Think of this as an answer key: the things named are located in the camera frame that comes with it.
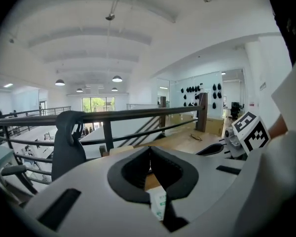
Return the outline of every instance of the black railing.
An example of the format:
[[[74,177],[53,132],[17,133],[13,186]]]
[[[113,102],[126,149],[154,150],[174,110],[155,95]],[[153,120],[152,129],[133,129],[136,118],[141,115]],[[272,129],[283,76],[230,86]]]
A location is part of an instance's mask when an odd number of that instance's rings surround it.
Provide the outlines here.
[[[104,129],[104,139],[99,140],[89,140],[89,141],[81,141],[82,145],[95,145],[95,144],[106,144],[107,151],[114,148],[113,142],[129,140],[132,138],[139,138],[145,136],[142,140],[140,140],[136,145],[139,145],[148,135],[156,132],[161,132],[164,130],[168,130],[171,128],[175,128],[184,124],[188,124],[190,122],[196,122],[196,130],[205,132],[206,126],[206,116],[207,116],[207,94],[204,93],[206,97],[202,102],[200,102],[199,106],[191,106],[191,107],[179,107],[179,108],[158,108],[158,109],[142,109],[142,110],[128,110],[128,111],[118,111],[118,112],[100,112],[100,113],[85,113],[82,116],[83,123],[91,123],[91,122],[103,122]],[[165,116],[171,114],[181,114],[186,112],[194,112],[197,111],[197,118],[192,119],[186,122],[182,122],[179,124],[174,124],[171,126],[158,128],[158,124],[155,125],[155,122],[151,125],[153,130],[146,129],[143,132],[136,132],[134,134],[128,134],[122,137],[112,137],[111,131],[111,121],[117,120],[126,120],[126,119],[141,119],[147,117],[157,117],[157,116]],[[0,118],[0,126],[8,127],[8,126],[26,126],[26,127],[34,127],[34,126],[49,126],[56,125],[57,115],[49,115],[49,116],[32,116],[32,117],[24,117],[24,118]],[[13,149],[13,143],[20,143],[25,145],[36,145],[36,146],[53,146],[54,142],[42,142],[42,141],[26,141],[26,140],[18,140],[11,139],[8,132],[4,132],[5,137],[0,136],[0,139],[3,141],[7,141],[8,145],[11,149]],[[23,154],[14,154],[16,158],[22,158],[26,160],[32,160],[36,162],[44,162],[44,163],[52,163],[52,159],[45,158],[36,158],[32,156],[26,156]],[[40,173],[44,175],[51,175],[50,172],[35,170],[31,168],[27,168],[27,170]],[[30,178],[31,181],[36,181],[39,183],[47,184],[46,181],[37,180]]]
[[[31,110],[26,112],[18,112],[18,113],[9,113],[6,115],[0,116],[0,119],[6,119],[5,125],[0,125],[0,144],[4,141],[2,139],[5,136],[5,133],[8,133],[10,139],[13,137],[19,136],[25,132],[30,131],[31,129],[35,128],[34,125],[15,125],[11,121],[11,119],[16,118],[31,118],[31,117],[45,117],[49,115],[58,115],[64,111],[70,111],[70,106],[65,107],[57,107],[57,108],[49,108],[49,109],[38,109],[38,110]]]

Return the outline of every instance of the railing post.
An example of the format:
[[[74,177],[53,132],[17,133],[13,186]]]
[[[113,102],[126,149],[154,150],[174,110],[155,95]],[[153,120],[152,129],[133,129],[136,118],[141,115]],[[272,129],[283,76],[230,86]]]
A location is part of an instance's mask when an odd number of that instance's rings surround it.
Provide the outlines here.
[[[103,122],[103,131],[104,131],[105,144],[107,146],[107,151],[109,152],[112,148],[114,148],[110,121]]]
[[[195,130],[205,132],[207,121],[207,93],[199,93],[199,105],[204,106],[203,110],[197,111],[196,116],[198,121],[196,122]]]
[[[8,127],[7,127],[7,126],[4,126],[4,127],[3,127],[3,131],[4,131],[4,133],[5,133],[5,137],[7,138],[7,143],[8,143],[9,148],[10,148],[10,149],[13,149],[13,147],[12,147],[12,143],[11,143],[11,141],[10,141],[10,136],[9,136],[9,132],[8,132]]]

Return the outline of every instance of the black and white marker cube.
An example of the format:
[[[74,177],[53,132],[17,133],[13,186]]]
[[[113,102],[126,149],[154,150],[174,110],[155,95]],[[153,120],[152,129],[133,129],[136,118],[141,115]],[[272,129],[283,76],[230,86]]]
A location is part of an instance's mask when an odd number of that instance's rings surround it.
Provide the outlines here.
[[[266,146],[271,140],[262,119],[250,112],[246,112],[232,123],[232,127],[247,154]]]

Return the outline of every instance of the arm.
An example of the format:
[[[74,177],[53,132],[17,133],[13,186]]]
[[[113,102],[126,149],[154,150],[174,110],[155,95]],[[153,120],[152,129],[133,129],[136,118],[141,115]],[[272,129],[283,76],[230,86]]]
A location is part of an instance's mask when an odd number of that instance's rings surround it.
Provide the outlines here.
[[[275,137],[280,136],[280,135],[287,132],[287,127],[286,127],[286,124],[285,124],[285,121],[284,121],[282,115],[279,116],[277,121],[269,129],[268,132],[271,136],[271,139],[274,139]]]

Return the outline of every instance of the office chair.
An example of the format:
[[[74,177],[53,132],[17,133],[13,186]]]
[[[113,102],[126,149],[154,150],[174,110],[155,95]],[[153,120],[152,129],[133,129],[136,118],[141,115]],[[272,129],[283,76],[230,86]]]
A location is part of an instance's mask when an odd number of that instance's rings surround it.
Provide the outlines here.
[[[231,103],[231,109],[230,109],[230,114],[232,118],[232,120],[237,120],[238,119],[238,114],[240,112],[240,105],[238,102],[232,102]]]
[[[87,161],[83,146],[78,140],[83,130],[82,115],[83,112],[67,111],[60,113],[56,118],[58,130],[55,135],[52,181]],[[76,123],[78,123],[77,130],[72,134]]]

